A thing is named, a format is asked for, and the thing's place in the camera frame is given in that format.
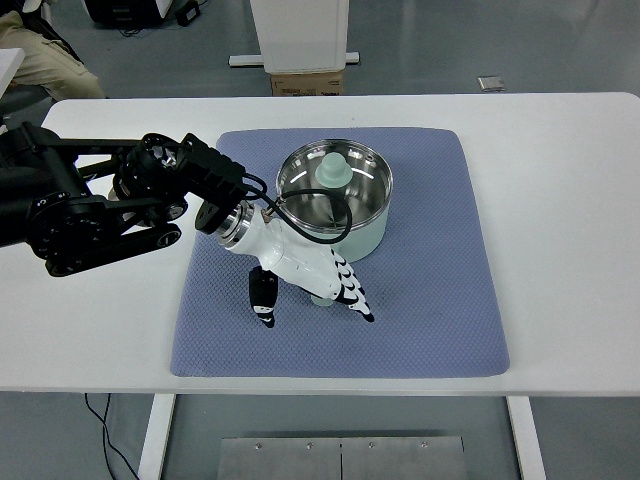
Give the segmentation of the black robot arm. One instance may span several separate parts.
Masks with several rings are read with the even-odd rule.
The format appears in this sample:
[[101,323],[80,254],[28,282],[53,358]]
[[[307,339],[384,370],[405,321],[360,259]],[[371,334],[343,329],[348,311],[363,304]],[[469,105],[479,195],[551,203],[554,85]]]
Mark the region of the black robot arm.
[[23,123],[1,136],[1,244],[30,246],[63,277],[176,243],[187,194],[212,233],[245,199],[245,168],[188,134],[63,139]]

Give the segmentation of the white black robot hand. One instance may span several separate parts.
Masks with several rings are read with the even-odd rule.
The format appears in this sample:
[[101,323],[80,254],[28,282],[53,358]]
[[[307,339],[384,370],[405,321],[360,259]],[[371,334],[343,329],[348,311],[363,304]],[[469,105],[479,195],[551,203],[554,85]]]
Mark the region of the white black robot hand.
[[215,235],[225,249],[258,260],[249,273],[249,297],[266,327],[275,324],[280,279],[318,299],[345,305],[368,322],[374,320],[351,265],[329,245],[304,238],[281,219],[268,219],[261,207],[241,202]]

